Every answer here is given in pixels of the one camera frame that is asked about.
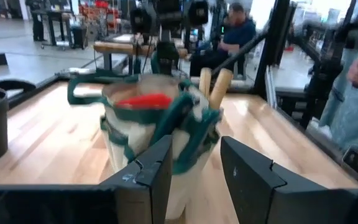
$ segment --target wooden handle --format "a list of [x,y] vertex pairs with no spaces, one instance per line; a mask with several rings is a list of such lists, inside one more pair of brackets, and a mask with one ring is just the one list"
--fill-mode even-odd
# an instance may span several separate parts
[[203,68],[201,69],[200,74],[200,84],[198,88],[204,94],[204,96],[208,99],[209,98],[209,88],[211,86],[211,77],[212,77],[212,70],[210,68]]
[[[140,46],[139,54],[149,57],[154,51],[154,45],[149,46],[143,45]],[[97,41],[94,43],[93,48],[99,53],[111,53],[111,54],[128,54],[135,55],[136,48],[132,44],[120,44],[120,43],[109,43],[109,42],[100,42]],[[177,49],[180,58],[186,58],[187,49]]]
[[214,89],[212,90],[211,97],[209,97],[209,106],[212,109],[219,109],[227,89],[230,87],[233,73],[225,68],[222,68],[218,79],[216,80]]

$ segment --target desk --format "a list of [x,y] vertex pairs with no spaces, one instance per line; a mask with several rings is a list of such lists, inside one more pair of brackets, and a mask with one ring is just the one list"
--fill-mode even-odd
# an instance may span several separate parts
[[[134,37],[133,34],[120,34],[120,35],[113,35],[112,37],[106,37],[103,41],[97,42],[96,45],[103,45],[108,43],[117,43],[117,44],[133,44],[134,40],[137,40],[139,44],[143,44],[143,37],[141,35],[136,35]],[[185,45],[182,42],[181,39],[172,39],[176,45],[177,48],[183,48]],[[152,44],[155,45],[157,43],[157,37],[152,37]],[[104,63],[104,69],[105,70],[112,70],[112,64],[111,64],[111,54],[114,52],[110,50],[104,50],[100,51],[95,49],[99,53],[103,54],[103,63]],[[154,51],[154,47],[151,47],[149,50],[149,53],[151,54]],[[128,65],[129,65],[129,71],[132,71],[132,64],[133,64],[133,57],[131,55],[128,56]]]
[[[87,85],[78,91],[99,89],[97,85]],[[67,84],[56,83],[9,111],[9,151],[0,158],[0,184],[98,184],[112,174],[99,131],[103,106],[70,106],[62,97],[66,94]],[[358,187],[260,98],[228,95],[222,106],[224,119],[218,126],[222,135],[233,136],[325,187]],[[223,176],[219,145],[184,215],[169,223],[238,223]]]
[[72,44],[73,41],[71,38],[70,21],[68,19],[63,19],[62,17],[63,13],[72,14],[72,11],[34,10],[31,13],[41,15],[43,18],[47,18],[47,27],[51,46],[56,46],[55,28],[53,27],[54,21],[59,22],[62,41],[65,41],[65,31],[63,23],[65,24],[68,41],[70,45]]

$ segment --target white tool bag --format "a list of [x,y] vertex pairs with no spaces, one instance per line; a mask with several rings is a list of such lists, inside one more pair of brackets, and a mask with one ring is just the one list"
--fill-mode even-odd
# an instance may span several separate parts
[[[166,219],[179,218],[195,189],[201,171],[219,140],[215,130],[221,112],[209,107],[208,99],[188,80],[164,75],[142,75],[138,82],[104,86],[101,96],[74,96],[79,83],[94,83],[100,75],[83,75],[69,82],[72,105],[103,103],[106,114],[101,130],[114,172],[124,168],[162,136],[172,134],[173,170]],[[116,106],[121,100],[151,93],[173,99],[168,109],[141,109]]]

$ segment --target dark jacket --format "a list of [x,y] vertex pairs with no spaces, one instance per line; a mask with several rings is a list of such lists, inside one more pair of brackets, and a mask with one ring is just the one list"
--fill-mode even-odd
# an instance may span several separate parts
[[[225,44],[238,44],[240,48],[252,40],[256,35],[255,23],[251,19],[247,19],[243,24],[231,27],[225,31],[223,42]],[[227,55],[227,52],[218,49],[218,52]]]
[[39,0],[25,0],[25,5],[30,7],[30,10],[38,10],[42,7],[42,2]]

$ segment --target wooden table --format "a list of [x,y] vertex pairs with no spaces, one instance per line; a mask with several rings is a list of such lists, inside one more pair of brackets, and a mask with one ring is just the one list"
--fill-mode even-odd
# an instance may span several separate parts
[[[128,66],[129,71],[132,71],[133,58],[132,55],[135,54],[133,49],[133,40],[137,39],[138,43],[141,45],[143,43],[143,37],[139,34],[134,37],[133,34],[122,34],[118,37],[113,38],[114,42],[103,42],[97,41],[94,43],[93,48],[95,51],[103,54],[103,63],[105,70],[113,70],[112,67],[112,56],[111,54],[127,54],[128,55]],[[151,37],[151,46],[143,45],[142,50],[139,52],[141,55],[150,57],[154,51],[155,44],[157,43],[157,37]],[[184,49],[185,45],[181,39],[173,38],[175,46],[178,49],[178,53],[181,55],[181,58],[187,56],[187,50]]]
[[[79,91],[99,91],[85,86]],[[98,184],[112,173],[99,131],[101,105],[70,106],[58,83],[9,112],[9,151],[0,158],[0,184]],[[236,138],[278,164],[328,188],[354,188],[347,176],[263,100],[228,95],[222,135]],[[180,220],[170,223],[238,223],[227,190],[219,145]]]

